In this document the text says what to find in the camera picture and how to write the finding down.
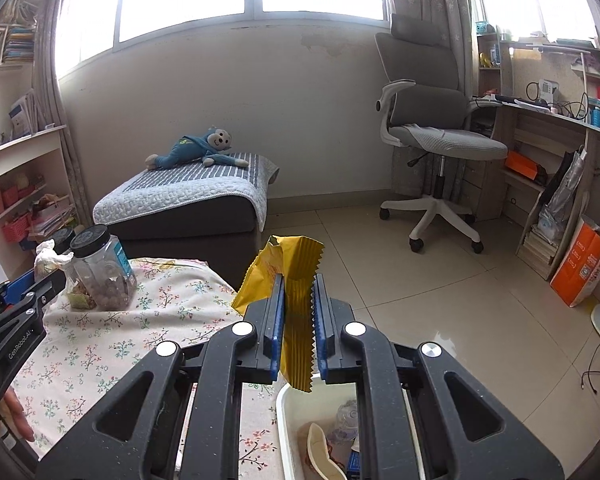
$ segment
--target chair wheel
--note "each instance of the chair wheel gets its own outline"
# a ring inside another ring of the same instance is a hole
[[[424,242],[421,238],[418,238],[417,240],[412,240],[411,238],[409,238],[409,247],[414,253],[419,253],[421,248],[424,247]]]

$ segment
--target office chair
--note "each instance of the office chair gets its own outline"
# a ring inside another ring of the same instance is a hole
[[[380,206],[380,218],[387,220],[390,209],[426,211],[409,234],[411,250],[417,253],[424,247],[421,233],[439,214],[471,238],[474,252],[481,253],[484,246],[480,235],[469,226],[475,221],[471,209],[442,198],[445,158],[506,158],[506,145],[459,129],[472,107],[470,100],[458,90],[458,66],[454,54],[444,46],[442,35],[433,23],[392,14],[391,34],[376,34],[376,45],[384,72],[391,81],[382,88],[382,97],[376,103],[376,109],[382,112],[382,142],[401,148],[413,146],[441,155],[433,195],[414,200],[387,200]],[[413,167],[422,156],[408,165]]]

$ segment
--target floral tablecloth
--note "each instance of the floral tablecloth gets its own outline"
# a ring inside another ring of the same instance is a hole
[[[142,258],[124,312],[74,312],[64,294],[47,305],[46,338],[13,381],[43,455],[158,343],[208,340],[240,319],[234,290],[203,262]],[[275,399],[282,384],[245,384],[240,478],[281,479]]]

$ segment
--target white plastic basket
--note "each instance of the white plastic basket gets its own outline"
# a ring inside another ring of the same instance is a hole
[[[316,422],[325,429],[333,423],[338,408],[355,398],[355,384],[325,384],[320,374],[312,376],[310,394],[289,384],[282,387],[276,399],[276,412],[285,480],[312,480],[305,477],[302,466],[309,424]]]

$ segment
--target curtain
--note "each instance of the curtain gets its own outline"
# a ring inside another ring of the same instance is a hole
[[[458,65],[459,90],[467,97],[473,92],[473,25],[471,20],[470,0],[392,0],[393,12],[404,14],[411,18],[426,20],[435,23],[446,45],[453,52]],[[422,151],[416,148],[394,148],[394,162],[397,159],[411,160],[421,155]],[[426,162],[424,171],[417,170]],[[405,164],[399,167],[394,164],[395,171],[393,184],[394,191],[413,196],[413,190],[420,187],[421,192],[431,194],[433,182],[440,167],[440,156],[429,154],[417,164],[413,170]],[[464,173],[464,160],[457,158],[445,159],[445,193],[444,198],[458,200]]]
[[[45,122],[67,124],[62,106],[58,78],[56,77],[56,25],[62,0],[42,0],[38,8],[38,25],[34,43],[33,89],[36,102],[42,110]],[[84,191],[82,171],[75,151],[69,126],[61,130],[62,156],[69,177],[69,186],[80,223],[93,224],[91,211]]]

